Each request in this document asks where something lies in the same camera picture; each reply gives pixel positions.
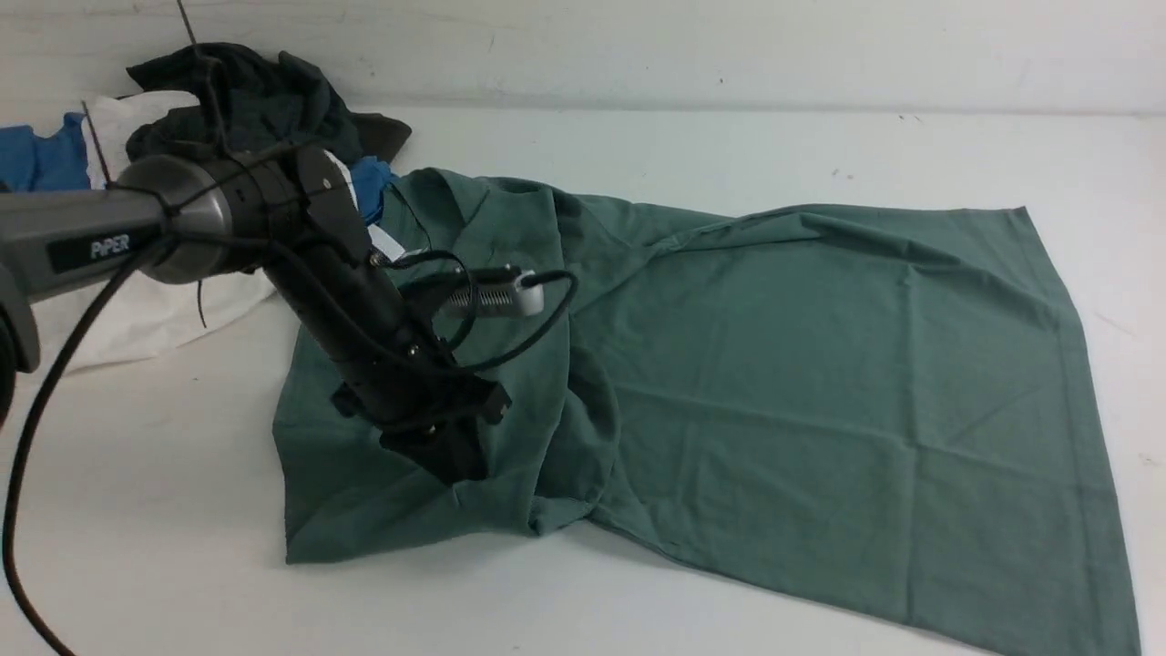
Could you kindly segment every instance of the blue cloth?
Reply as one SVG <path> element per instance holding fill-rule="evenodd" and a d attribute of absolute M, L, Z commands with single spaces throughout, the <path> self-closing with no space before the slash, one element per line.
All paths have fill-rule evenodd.
<path fill-rule="evenodd" d="M 13 191 L 89 189 L 84 117 L 68 113 L 52 136 L 37 136 L 27 125 L 0 128 L 0 179 Z"/>
<path fill-rule="evenodd" d="M 365 225 L 377 223 L 385 206 L 385 186 L 396 179 L 396 174 L 388 168 L 388 162 L 372 156 L 360 157 L 350 170 L 357 209 L 360 210 Z"/>

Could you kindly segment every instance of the white cloth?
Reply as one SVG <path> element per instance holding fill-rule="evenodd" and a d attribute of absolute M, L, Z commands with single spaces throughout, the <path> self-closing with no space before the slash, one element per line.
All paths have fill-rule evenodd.
<path fill-rule="evenodd" d="M 90 105 L 90 114 L 110 176 L 117 179 L 129 165 L 126 141 L 135 129 L 164 117 L 171 108 L 195 104 L 195 97 L 182 91 L 141 93 L 124 100 L 97 98 Z M 104 189 L 105 176 L 87 122 L 83 134 L 90 183 L 94 189 Z M 343 165 L 340 169 L 347 172 Z M 101 284 L 93 284 L 33 305 L 41 338 L 42 376 L 100 288 Z M 135 273 L 90 327 L 68 371 L 161 355 L 241 317 L 272 291 L 272 283 L 261 273 L 232 273 L 205 280 L 203 309 L 208 326 L 203 327 L 196 284 L 164 284 Z"/>

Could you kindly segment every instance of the pile of clothes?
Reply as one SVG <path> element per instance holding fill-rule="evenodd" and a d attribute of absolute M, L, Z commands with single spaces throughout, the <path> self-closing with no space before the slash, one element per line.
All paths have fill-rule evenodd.
<path fill-rule="evenodd" d="M 219 62 L 216 73 L 227 90 L 219 97 L 232 150 L 262 150 L 278 143 L 312 140 L 330 151 L 349 177 L 366 223 L 380 218 L 382 192 L 396 176 L 389 162 L 412 129 L 380 114 L 349 110 L 321 70 L 288 52 L 274 62 L 234 43 L 201 45 Z M 205 73 L 190 47 L 127 69 L 142 93 L 98 97 L 89 119 L 66 113 L 51 136 L 27 125 L 0 128 L 0 190 L 65 191 L 103 189 L 139 158 L 166 153 L 174 141 L 212 141 L 196 93 Z M 33 308 L 45 358 L 64 344 L 99 285 L 36 303 Z M 239 318 L 273 288 L 262 275 L 243 273 L 205 281 L 199 317 L 194 285 L 171 285 L 135 274 L 93 325 L 70 369 L 160 355 Z"/>

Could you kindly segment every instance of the white wall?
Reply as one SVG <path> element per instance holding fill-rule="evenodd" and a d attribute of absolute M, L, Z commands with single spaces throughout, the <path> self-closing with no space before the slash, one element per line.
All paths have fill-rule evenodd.
<path fill-rule="evenodd" d="M 1163 0 L 190 0 L 353 104 L 1166 112 Z M 171 0 L 0 0 L 28 119 L 184 42 Z M 0 115 L 12 119 L 10 115 Z"/>

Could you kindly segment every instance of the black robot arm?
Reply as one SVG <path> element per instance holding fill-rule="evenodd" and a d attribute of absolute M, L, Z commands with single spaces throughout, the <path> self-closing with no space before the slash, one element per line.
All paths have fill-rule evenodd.
<path fill-rule="evenodd" d="M 511 400 L 458 367 L 433 331 L 442 296 L 398 289 L 380 268 L 346 182 L 323 150 L 304 146 L 254 155 L 197 149 L 133 163 L 104 191 L 0 193 L 0 375 L 40 364 L 29 303 L 110 277 L 145 248 L 142 271 L 185 283 L 262 270 L 335 364 L 344 386 L 332 402 L 381 431 L 381 445 L 445 485 L 489 472 L 478 419 L 501 421 Z M 9 396 L 0 398 L 7 412 Z"/>

